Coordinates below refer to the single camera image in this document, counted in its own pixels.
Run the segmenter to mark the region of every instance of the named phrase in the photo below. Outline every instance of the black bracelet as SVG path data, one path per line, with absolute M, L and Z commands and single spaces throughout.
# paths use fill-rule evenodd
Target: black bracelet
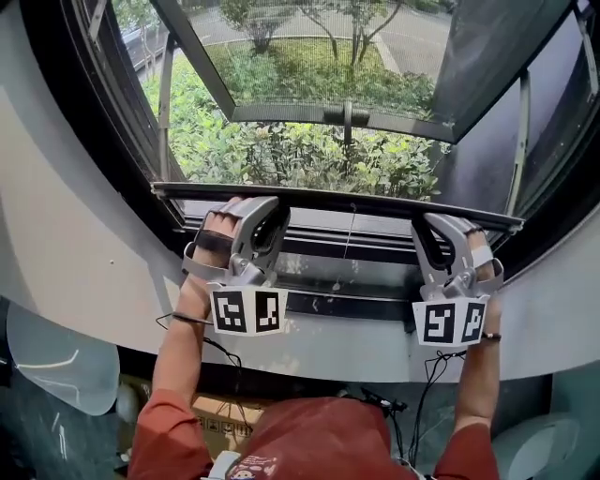
M 481 339 L 482 340 L 491 340 L 491 341 L 500 341 L 502 339 L 502 335 L 500 334 L 489 334 L 484 332 L 483 334 L 481 334 Z
M 183 313 L 179 313 L 178 311 L 174 311 L 171 316 L 176 319 L 176 320 L 180 320 L 182 322 L 188 322 L 188 323 L 203 323 L 205 325 L 212 325 L 212 322 L 209 322 L 207 320 L 204 319 L 195 319 L 193 317 L 189 317 L 188 315 L 184 315 Z

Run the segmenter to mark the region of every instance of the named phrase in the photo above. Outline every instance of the person's left hand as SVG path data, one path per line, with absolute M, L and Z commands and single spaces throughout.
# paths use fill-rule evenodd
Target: person's left hand
M 241 201 L 241 198 L 233 197 L 228 203 L 238 203 Z M 237 218 L 227 214 L 210 212 L 204 222 L 204 229 L 233 238 L 237 229 Z M 226 268 L 229 264 L 230 256 L 196 247 L 193 259 L 198 263 Z M 205 319 L 208 316 L 210 299 L 205 280 L 194 277 L 191 274 L 187 276 L 179 293 L 177 311 L 195 318 Z

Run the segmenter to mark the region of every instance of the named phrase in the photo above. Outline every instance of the road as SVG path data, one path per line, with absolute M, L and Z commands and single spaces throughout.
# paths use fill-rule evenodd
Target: road
M 222 18 L 218 7 L 209 8 L 190 19 L 196 35 L 204 45 L 248 39 L 244 32 L 233 30 Z M 322 22 L 337 38 L 352 36 L 351 17 L 333 12 L 322 16 Z M 383 22 L 379 17 L 369 27 L 376 28 Z M 391 55 L 394 71 L 426 73 L 434 81 L 442 66 L 443 53 L 450 31 L 449 15 L 430 15 L 403 7 L 396 17 L 380 32 L 376 45 L 380 53 Z M 324 36 L 319 25 L 299 10 L 284 25 L 279 27 L 277 37 Z

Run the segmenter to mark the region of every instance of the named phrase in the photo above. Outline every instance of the person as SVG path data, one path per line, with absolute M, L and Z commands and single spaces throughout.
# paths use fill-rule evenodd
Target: person
M 233 198 L 230 202 L 240 202 Z M 236 220 L 210 213 L 204 228 L 233 237 Z M 475 249 L 486 243 L 482 232 L 469 235 Z M 194 260 L 224 266 L 227 255 L 196 247 Z M 491 264 L 478 269 L 480 279 L 493 276 Z M 176 311 L 206 319 L 210 301 L 205 282 L 188 276 Z M 501 308 L 497 298 L 487 306 L 485 329 L 497 333 Z M 160 347 L 153 393 L 138 418 L 127 478 L 196 479 L 208 476 L 212 460 L 202 429 L 190 409 L 201 373 L 204 325 L 173 319 Z M 497 341 L 469 347 L 457 393 L 454 433 L 433 477 L 496 479 L 490 424 L 499 391 Z M 339 397 L 300 398 L 267 408 L 227 471 L 232 480 L 330 480 L 419 478 L 410 467 L 390 457 L 390 432 L 381 409 Z

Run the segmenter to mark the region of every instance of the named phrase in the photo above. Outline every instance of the white marker cube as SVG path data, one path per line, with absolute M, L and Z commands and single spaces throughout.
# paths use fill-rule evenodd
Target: white marker cube
M 458 297 L 414 302 L 412 312 L 421 345 L 461 347 L 481 341 L 488 300 Z
M 210 293 L 213 324 L 220 334 L 256 337 L 285 328 L 288 291 L 262 287 L 223 287 Z

